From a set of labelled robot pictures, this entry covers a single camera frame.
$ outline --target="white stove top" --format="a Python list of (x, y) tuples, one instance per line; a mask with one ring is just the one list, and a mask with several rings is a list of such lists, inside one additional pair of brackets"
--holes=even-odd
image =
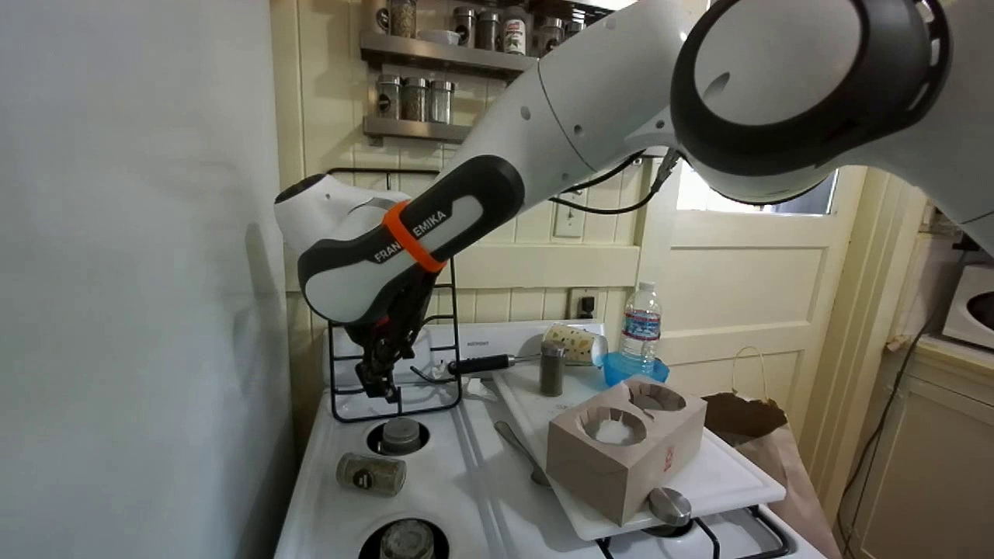
[[(524, 338), (545, 325), (494, 325), (484, 330), (484, 355), (515, 355)], [(464, 358), (471, 358), (471, 338), (464, 338)], [(406, 398), (432, 401), (440, 398), (438, 387), (419, 385)], [(339, 413), (374, 413), (383, 404), (366, 398), (341, 398)], [(398, 496), (363, 493), (357, 486), (341, 486), (336, 466), (346, 452), (375, 456), (366, 443), (371, 431), (383, 423), (336, 423), (328, 413), (328, 398), (323, 401), (308, 456), (298, 471), (291, 493), (291, 509), (281, 536), (281, 559), (360, 559), (363, 542), (374, 531), (398, 520), (424, 520), (444, 531), (452, 559), (602, 559), (605, 553), (598, 542), (576, 536), (570, 520), (558, 509), (558, 500), (550, 486), (541, 486), (529, 476), (529, 463), (502, 443), (494, 431), (496, 418), (511, 423), (511, 411), (499, 395), (480, 380), (465, 383), (465, 398), (458, 411), (413, 415), (429, 430), (429, 443), (415, 452), (406, 452), (406, 482)], [(786, 531), (801, 553), (818, 556), (801, 536)], [(712, 541), (701, 531), (681, 541), (659, 541), (647, 534), (627, 534), (611, 541), (611, 556), (712, 556)]]

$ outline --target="stove burner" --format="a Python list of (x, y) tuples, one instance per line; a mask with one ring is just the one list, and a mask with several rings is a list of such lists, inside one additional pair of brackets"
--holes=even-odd
[(446, 536), (426, 520), (398, 520), (374, 531), (357, 559), (446, 559)]
[(366, 447), (383, 456), (415, 452), (429, 443), (432, 431), (413, 418), (387, 418), (375, 424), (366, 438)]

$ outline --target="gas stove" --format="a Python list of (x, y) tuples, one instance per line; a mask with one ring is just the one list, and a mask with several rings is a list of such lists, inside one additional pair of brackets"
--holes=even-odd
[[(541, 322), (464, 325), (464, 358), (519, 355)], [(411, 406), (446, 401), (452, 385), (432, 385), (444, 375), (455, 355), (429, 351), (432, 335), (415, 347), (415, 373), (398, 373)], [(350, 380), (349, 362), (328, 362), (328, 375)], [(494, 423), (513, 423), (507, 401), (487, 380), (464, 380), (464, 404), (444, 413), (406, 415), (404, 431), (415, 430), (415, 443), (383, 456), (383, 436), (398, 418), (339, 423), (323, 401), (308, 456), (298, 471), (291, 507), (281, 536), (281, 559), (383, 559), (394, 542), (411, 542), (415, 559), (657, 559), (657, 556), (818, 556), (791, 527), (763, 507), (708, 515), (687, 534), (619, 534), (611, 541), (582, 541), (548, 483), (532, 482), (532, 466), (494, 431)], [(341, 415), (380, 415), (383, 401), (341, 395)], [(398, 493), (371, 492), (341, 478), (341, 456), (404, 463)]]

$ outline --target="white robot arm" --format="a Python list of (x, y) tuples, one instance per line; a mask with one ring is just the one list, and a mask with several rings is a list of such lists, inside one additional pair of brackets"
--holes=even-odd
[(919, 183), (994, 249), (994, 52), (984, 0), (717, 0), (701, 18), (641, 0), (524, 71), (419, 199), (310, 178), (277, 199), (308, 304), (363, 345), (398, 398), (440, 261), (648, 147), (717, 193), (782, 202), (839, 163)]

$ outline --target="cup holder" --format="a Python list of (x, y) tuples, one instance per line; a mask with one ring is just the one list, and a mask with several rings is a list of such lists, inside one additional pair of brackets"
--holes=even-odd
[(647, 441), (647, 424), (627, 411), (619, 406), (593, 406), (584, 418), (582, 430), (591, 441), (602, 447), (635, 447)]
[(664, 385), (630, 385), (627, 401), (647, 413), (657, 413), (657, 411), (673, 413), (687, 406), (687, 401)]

